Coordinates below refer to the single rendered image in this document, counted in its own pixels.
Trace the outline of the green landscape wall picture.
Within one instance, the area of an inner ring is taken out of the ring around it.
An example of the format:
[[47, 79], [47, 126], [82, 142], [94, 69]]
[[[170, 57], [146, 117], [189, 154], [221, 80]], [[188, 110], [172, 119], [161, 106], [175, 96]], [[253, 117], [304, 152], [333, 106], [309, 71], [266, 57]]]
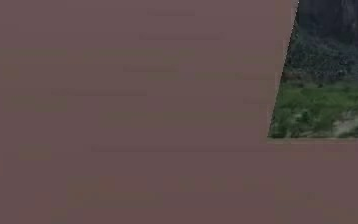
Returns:
[[358, 0], [299, 0], [270, 138], [358, 138]]

